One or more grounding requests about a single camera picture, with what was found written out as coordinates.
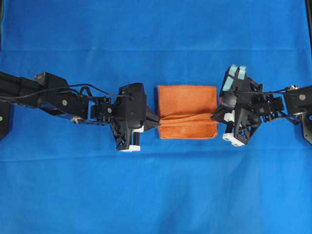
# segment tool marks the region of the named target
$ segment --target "orange towel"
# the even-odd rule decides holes
[[[161,139],[210,139],[217,122],[210,119],[217,108],[214,86],[158,86],[158,131]]]

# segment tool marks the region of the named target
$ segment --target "metal bolt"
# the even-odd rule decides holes
[[[302,100],[302,101],[304,101],[304,100],[306,99],[306,96],[305,96],[304,94],[300,94],[300,95],[299,95],[299,99]]]

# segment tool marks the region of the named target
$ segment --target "blue cloth background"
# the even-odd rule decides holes
[[[215,85],[246,65],[266,91],[312,84],[304,1],[5,0],[0,70],[47,71],[111,93]],[[312,146],[263,124],[250,144],[160,140],[120,153],[110,128],[15,108],[0,142],[0,233],[312,233]]]

